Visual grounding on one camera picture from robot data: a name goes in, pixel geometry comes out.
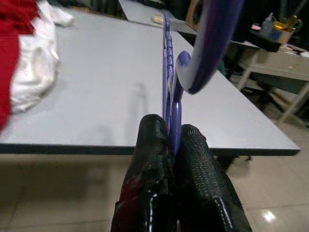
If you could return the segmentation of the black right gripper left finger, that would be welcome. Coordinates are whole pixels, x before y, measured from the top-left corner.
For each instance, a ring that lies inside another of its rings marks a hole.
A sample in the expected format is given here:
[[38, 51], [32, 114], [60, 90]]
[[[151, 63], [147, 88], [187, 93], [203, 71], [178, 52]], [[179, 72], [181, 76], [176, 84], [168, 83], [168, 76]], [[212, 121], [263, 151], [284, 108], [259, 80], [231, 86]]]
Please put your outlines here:
[[176, 226], [174, 155], [162, 117], [142, 118], [113, 214], [115, 232], [171, 232]]

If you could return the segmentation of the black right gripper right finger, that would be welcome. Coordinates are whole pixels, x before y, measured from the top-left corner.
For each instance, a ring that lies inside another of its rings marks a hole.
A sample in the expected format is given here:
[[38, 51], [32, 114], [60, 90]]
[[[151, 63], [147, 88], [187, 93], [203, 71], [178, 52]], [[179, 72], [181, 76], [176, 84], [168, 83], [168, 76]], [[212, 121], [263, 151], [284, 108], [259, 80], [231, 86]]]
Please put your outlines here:
[[183, 232], [252, 231], [231, 180], [193, 125], [182, 126], [174, 173]]

